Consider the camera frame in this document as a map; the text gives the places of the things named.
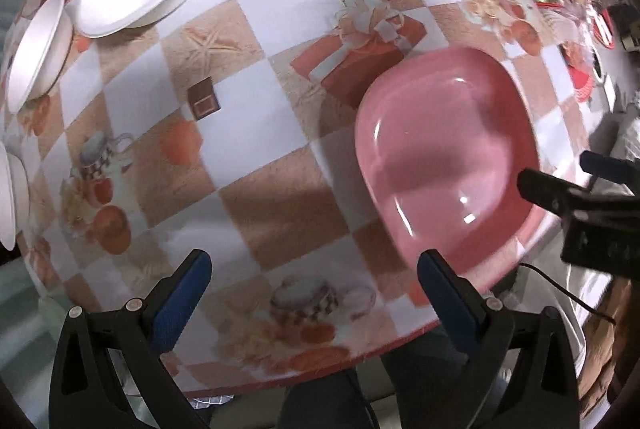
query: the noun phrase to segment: printed gift box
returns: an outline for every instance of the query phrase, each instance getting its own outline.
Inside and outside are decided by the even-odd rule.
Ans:
[[[344,0],[337,27],[291,66],[357,109],[377,76],[395,66],[427,34],[424,25],[384,0]]]

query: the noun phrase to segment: paper plate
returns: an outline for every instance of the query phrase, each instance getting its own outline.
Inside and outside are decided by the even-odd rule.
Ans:
[[[65,63],[73,26],[65,0],[46,0],[29,23],[7,78],[7,109],[15,114],[27,100],[49,91]]]
[[[0,142],[0,243],[7,249],[15,246],[15,203],[14,189],[11,184],[9,157],[4,144]]]
[[[27,173],[20,158],[7,153],[9,157],[9,172],[11,174],[11,187],[14,193],[15,205],[15,231],[23,231],[29,222],[29,184]]]

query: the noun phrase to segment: pink bowl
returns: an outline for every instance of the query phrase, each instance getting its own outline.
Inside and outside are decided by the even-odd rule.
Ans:
[[[449,47],[380,75],[360,104],[355,142],[373,201],[411,268],[422,251],[438,249],[466,273],[531,210],[516,189],[522,169],[540,166],[527,110],[509,73],[480,50]]]

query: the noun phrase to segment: checkered tablecloth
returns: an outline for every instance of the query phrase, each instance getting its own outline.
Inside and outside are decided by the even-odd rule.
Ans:
[[[41,1],[16,19],[6,57]],[[187,0],[151,26],[75,35],[48,95],[17,116],[0,109],[30,183],[18,242],[34,281],[89,311],[117,309],[206,250],[212,281],[162,357],[190,396],[309,379],[417,336],[435,316],[370,201],[353,123],[379,73],[451,43],[502,63],[543,169],[578,178],[582,116],[531,0]],[[206,77],[220,109],[195,120],[189,89]],[[479,289],[514,265],[542,216],[470,269]],[[301,282],[341,306],[283,332],[270,301]]]

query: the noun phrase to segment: person's leg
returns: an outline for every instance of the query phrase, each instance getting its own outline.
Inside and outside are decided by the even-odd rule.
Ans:
[[[382,363],[396,389],[402,429],[424,427],[444,405],[466,361],[466,355],[456,350],[442,327],[382,355]],[[494,383],[476,425],[494,413],[505,388],[503,380]]]
[[[372,429],[356,370],[288,387],[276,429]]]

